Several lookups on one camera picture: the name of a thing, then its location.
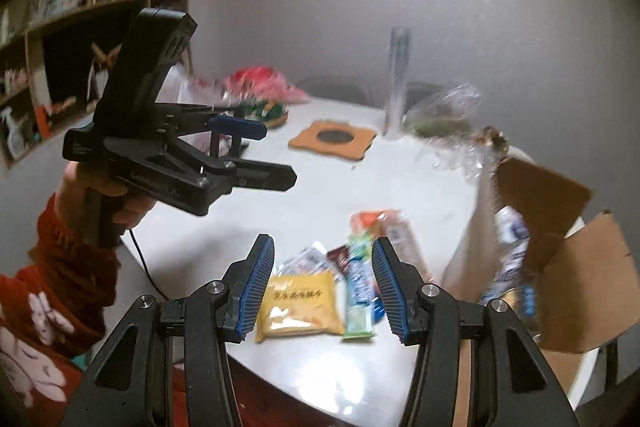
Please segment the person's left hand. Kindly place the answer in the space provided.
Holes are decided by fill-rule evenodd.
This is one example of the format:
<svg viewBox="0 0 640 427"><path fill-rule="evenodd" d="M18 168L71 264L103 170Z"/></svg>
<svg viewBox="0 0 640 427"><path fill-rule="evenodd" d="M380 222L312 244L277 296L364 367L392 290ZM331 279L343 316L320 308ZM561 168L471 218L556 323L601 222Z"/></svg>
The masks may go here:
<svg viewBox="0 0 640 427"><path fill-rule="evenodd" d="M156 200L150 196L128 196L128 187L113 179L104 167L70 161L55 193L54 211L63 225L78 233L87 230L86 216L89 213L90 191L95 191L101 196L124 199L117 209L111 212L111 221L114 225L123 225L126 229L135 228L156 205Z"/></svg>

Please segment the red floral sleeve forearm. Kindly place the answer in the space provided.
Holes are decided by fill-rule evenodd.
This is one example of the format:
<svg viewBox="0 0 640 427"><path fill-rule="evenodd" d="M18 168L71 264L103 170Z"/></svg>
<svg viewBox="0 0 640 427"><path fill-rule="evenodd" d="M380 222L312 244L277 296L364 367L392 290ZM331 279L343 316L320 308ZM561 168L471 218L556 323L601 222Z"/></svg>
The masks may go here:
<svg viewBox="0 0 640 427"><path fill-rule="evenodd" d="M116 297L113 249L86 245L50 198L37 223L36 261L1 277L1 369L34 426L57 426L84 372L73 362L105 335Z"/></svg>

